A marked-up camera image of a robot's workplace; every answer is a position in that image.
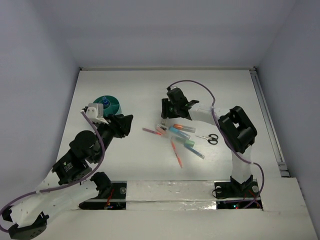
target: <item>red pen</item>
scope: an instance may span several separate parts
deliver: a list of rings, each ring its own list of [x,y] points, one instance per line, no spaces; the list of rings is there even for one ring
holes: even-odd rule
[[[182,168],[182,162],[181,162],[180,157],[178,156],[178,153],[177,153],[177,150],[176,150],[176,145],[174,144],[174,142],[172,141],[172,139],[170,140],[170,142],[171,142],[173,151],[174,151],[174,153],[175,153],[176,159],[178,159],[178,163],[179,163],[179,165],[180,165],[180,168]]]

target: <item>wall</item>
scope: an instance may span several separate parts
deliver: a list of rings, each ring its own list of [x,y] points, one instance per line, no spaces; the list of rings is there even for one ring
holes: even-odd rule
[[[0,1],[0,32],[2,207],[33,190],[55,162],[79,67],[28,0]]]
[[[320,234],[320,1],[298,1],[258,67],[291,175]]]
[[[295,0],[43,2],[82,67],[252,67]]]

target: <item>screw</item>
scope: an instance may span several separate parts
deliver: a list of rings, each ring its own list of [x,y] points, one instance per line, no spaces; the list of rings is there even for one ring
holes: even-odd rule
[[[127,192],[127,189],[125,187],[121,187],[120,188],[120,193],[121,194],[126,194],[126,192]]]
[[[252,187],[252,191],[253,191],[254,193],[258,193],[258,192],[259,192],[258,186],[253,186],[253,187]]]

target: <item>white table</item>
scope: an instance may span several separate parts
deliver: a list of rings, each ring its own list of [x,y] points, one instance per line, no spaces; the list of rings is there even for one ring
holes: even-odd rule
[[[179,147],[182,169],[168,139],[142,131],[142,127],[153,129],[160,122],[161,99],[166,97],[166,87],[183,79],[199,81],[211,89],[217,108],[243,107],[255,125],[258,135],[251,159],[261,164],[265,173],[261,194],[264,211],[76,210],[58,217],[38,240],[316,239],[296,179],[281,178],[248,70],[81,71],[57,159],[68,151],[77,133],[91,130],[80,110],[100,96],[112,95],[119,100],[124,115],[134,116],[129,136],[113,139],[99,169],[112,181],[228,180],[232,170],[231,152],[215,126],[186,119],[170,120],[196,127],[200,135],[218,134],[220,139],[218,145],[212,146],[193,135],[195,149],[205,159]],[[188,100],[212,103],[206,90],[196,84],[180,83],[178,87]],[[252,172],[261,184],[258,168],[253,166]]]

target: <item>black-handled scissors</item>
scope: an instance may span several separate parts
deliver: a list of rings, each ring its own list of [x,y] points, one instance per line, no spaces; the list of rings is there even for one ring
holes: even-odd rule
[[[206,139],[208,141],[209,144],[211,145],[217,145],[218,144],[218,135],[217,134],[209,134],[209,136],[198,136],[195,135],[198,138],[202,138],[202,139]]]

